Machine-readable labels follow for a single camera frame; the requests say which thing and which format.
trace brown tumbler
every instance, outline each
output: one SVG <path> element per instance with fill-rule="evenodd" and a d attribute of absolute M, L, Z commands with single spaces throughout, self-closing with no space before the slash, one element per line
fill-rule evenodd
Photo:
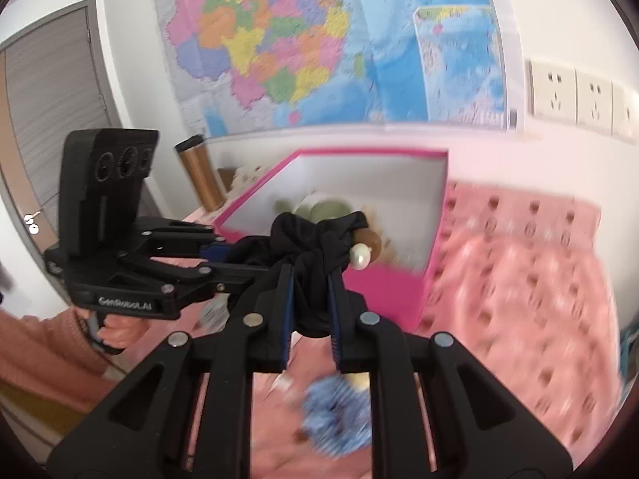
<path fill-rule="evenodd" d="M 222 207 L 226 203 L 226 194 L 220 177 L 209 160 L 204 137 L 194 135 L 176 145 L 175 150 L 180 155 L 180 160 L 189 173 L 206 212 L 213 212 Z"/>

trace pink box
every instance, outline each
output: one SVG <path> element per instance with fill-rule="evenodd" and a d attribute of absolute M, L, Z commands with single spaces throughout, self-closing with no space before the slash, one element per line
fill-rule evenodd
<path fill-rule="evenodd" d="M 426 303 L 446 199 L 448 153 L 410 148 L 302 149 L 277 164 L 214 221 L 235 242 L 266 235 L 275 202 L 298 204 L 313 193 L 375 211 L 399 263 L 348 268 L 344 284 L 362 294 L 370 310 L 413 331 Z"/>

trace white pearl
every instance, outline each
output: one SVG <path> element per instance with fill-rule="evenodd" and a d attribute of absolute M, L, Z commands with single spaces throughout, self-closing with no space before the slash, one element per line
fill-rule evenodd
<path fill-rule="evenodd" d="M 363 270 L 371 262 L 371 249 L 368 245 L 357 243 L 349 253 L 351 266 L 355 270 Z"/>

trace camera lens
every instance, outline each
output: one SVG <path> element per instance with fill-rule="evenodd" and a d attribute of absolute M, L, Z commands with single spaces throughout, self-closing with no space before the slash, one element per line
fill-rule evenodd
<path fill-rule="evenodd" d="M 135 147 L 127 147 L 117 163 L 117 172 L 121 178 L 131 176 L 137 162 L 137 149 Z"/>
<path fill-rule="evenodd" d="M 146 170 L 149 167 L 151 162 L 151 148 L 148 147 L 142 152 L 142 157 L 140 159 L 140 169 L 142 171 Z"/>
<path fill-rule="evenodd" d="M 98 158 L 98 162 L 95 164 L 95 179 L 98 180 L 98 182 L 104 182 L 104 180 L 111 176 L 113 166 L 113 153 L 102 153 L 100 158 Z"/>

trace map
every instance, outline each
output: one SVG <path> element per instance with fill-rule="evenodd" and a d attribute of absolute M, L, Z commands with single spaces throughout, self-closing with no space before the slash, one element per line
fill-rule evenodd
<path fill-rule="evenodd" d="M 155 0 L 187 126 L 506 128 L 492 0 Z"/>

